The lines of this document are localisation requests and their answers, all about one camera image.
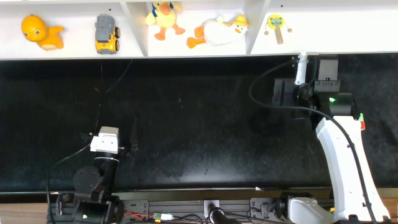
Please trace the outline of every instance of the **wooden floor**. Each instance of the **wooden floor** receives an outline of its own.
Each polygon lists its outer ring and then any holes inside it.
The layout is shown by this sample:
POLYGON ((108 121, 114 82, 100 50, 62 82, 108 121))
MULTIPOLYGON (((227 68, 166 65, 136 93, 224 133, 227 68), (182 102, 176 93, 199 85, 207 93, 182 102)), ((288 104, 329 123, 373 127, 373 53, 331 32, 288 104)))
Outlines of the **wooden floor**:
MULTIPOLYGON (((398 222, 398 198, 382 198, 393 222, 398 222)), ((46 222, 46 203, 4 203, 0 204, 0 224, 30 223, 43 224, 46 222)))

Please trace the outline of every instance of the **toy truck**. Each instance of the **toy truck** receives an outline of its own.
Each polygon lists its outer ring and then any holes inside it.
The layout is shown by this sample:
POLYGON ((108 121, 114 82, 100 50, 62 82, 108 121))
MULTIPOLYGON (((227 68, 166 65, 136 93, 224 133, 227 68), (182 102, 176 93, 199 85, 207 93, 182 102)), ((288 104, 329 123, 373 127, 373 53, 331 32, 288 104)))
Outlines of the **toy truck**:
POLYGON ((95 47, 99 54, 116 54, 119 50, 120 29, 111 16, 102 14, 95 24, 95 47))

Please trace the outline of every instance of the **toy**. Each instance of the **toy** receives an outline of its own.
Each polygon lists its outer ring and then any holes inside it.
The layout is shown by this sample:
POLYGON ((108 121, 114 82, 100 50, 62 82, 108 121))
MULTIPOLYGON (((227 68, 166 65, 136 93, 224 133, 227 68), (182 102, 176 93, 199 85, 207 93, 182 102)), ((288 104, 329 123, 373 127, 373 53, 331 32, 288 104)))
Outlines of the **toy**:
MULTIPOLYGON (((276 42, 277 42, 278 44, 283 44, 283 43, 284 43, 284 40, 283 40, 283 38, 282 38, 282 33, 281 33, 280 29, 281 29, 284 25, 286 25, 286 27, 287 27, 287 24, 286 24, 286 22, 285 22, 285 19, 284 19, 282 16, 277 15, 277 14, 274 14, 274 15, 271 15, 270 17, 268 17, 268 22, 267 22, 267 24, 266 24, 266 32, 264 33, 265 35, 268 35, 268 34, 269 34, 269 32, 267 31, 267 25, 268 25, 271 29, 274 29, 274 30, 275 30, 276 42)), ((292 31, 293 31, 292 29, 289 29, 289 28, 287 27, 287 32, 292 32, 292 31)))
POLYGON ((39 16, 32 14, 22 21, 21 29, 27 40, 36 42, 44 50, 63 48, 62 39, 58 34, 63 31, 62 26, 47 27, 39 16))
POLYGON ((212 46, 224 45, 242 38, 248 31, 249 24, 244 15, 238 15, 231 23, 224 22, 224 18, 219 16, 217 20, 209 20, 205 25, 195 29, 195 37, 189 37, 187 45, 194 48, 198 44, 207 43, 212 46))
POLYGON ((120 29, 111 16, 101 14, 95 23, 95 47, 99 54, 116 54, 119 50, 120 29))
POLYGON ((160 32, 155 34, 155 38, 158 40, 165 40, 166 30, 173 27, 175 34, 180 35, 185 33, 185 29, 179 27, 176 24, 177 14, 173 10, 178 12, 182 11, 182 5, 178 2, 153 2, 152 12, 148 14, 145 22, 148 26, 157 24, 160 26, 160 32))

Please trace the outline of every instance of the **black tabletop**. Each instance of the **black tabletop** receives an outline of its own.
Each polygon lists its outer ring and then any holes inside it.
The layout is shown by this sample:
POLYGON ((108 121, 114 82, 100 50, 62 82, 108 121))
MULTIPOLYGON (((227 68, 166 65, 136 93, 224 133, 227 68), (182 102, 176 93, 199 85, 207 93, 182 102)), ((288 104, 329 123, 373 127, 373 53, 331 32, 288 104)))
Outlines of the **black tabletop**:
MULTIPOLYGON (((248 98, 256 75, 290 57, 0 62, 0 192, 42 192, 52 164, 78 151, 95 126, 135 118, 140 151, 122 158, 115 191, 200 187, 330 187, 323 149, 307 120, 248 98)), ((364 114, 364 148, 378 187, 398 186, 396 54, 344 55, 341 90, 364 114)), ((284 68, 272 77, 294 77, 284 68)), ((272 77, 256 96, 269 100, 272 77)), ((72 190, 89 150, 61 164, 51 189, 72 190)))

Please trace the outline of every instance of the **plush duck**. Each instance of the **plush duck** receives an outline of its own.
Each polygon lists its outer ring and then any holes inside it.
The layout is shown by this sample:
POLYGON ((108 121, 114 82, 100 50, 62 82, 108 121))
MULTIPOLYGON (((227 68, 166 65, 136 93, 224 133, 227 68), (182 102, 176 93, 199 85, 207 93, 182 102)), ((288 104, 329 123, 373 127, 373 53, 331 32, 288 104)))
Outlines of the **plush duck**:
POLYGON ((165 40, 166 30, 173 27, 175 34, 180 35, 185 32, 185 29, 179 27, 176 24, 177 14, 182 11, 182 6, 179 2, 152 2, 152 12, 148 14, 145 22, 148 26, 157 24, 160 26, 160 32, 155 34, 155 38, 158 40, 165 40))
POLYGON ((47 27, 45 22, 35 15, 27 16, 22 21, 22 32, 27 40, 36 42, 44 50, 62 49, 63 42, 58 34, 62 26, 47 27))
POLYGON ((189 37, 187 45, 194 48, 198 44, 207 43, 212 46, 224 45, 242 38, 248 31, 249 24, 244 15, 238 15, 235 21, 224 22, 224 18, 219 16, 217 20, 209 20, 205 25, 195 29, 195 37, 189 37))

